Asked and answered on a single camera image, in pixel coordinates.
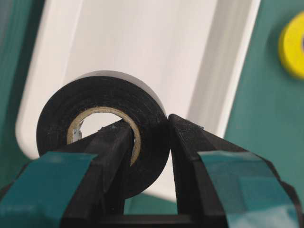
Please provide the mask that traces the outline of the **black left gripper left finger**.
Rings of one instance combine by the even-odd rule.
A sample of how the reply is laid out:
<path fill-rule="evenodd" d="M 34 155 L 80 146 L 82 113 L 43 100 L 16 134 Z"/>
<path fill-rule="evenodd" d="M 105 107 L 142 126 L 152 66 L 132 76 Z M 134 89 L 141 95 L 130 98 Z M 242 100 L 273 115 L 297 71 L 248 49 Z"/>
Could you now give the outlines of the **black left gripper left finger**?
<path fill-rule="evenodd" d="M 131 150 L 120 120 L 30 162 L 1 191 L 1 227 L 93 228 L 123 214 Z"/>

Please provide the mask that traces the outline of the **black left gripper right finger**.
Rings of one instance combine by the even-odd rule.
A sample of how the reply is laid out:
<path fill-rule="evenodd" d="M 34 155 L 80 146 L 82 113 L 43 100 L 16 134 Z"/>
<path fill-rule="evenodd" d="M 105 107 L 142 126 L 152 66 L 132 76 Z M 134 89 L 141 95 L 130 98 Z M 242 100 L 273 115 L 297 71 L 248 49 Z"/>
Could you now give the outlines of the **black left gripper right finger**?
<path fill-rule="evenodd" d="M 204 228 L 303 227 L 297 193 L 272 162 L 175 114 L 169 127 L 180 214 Z"/>

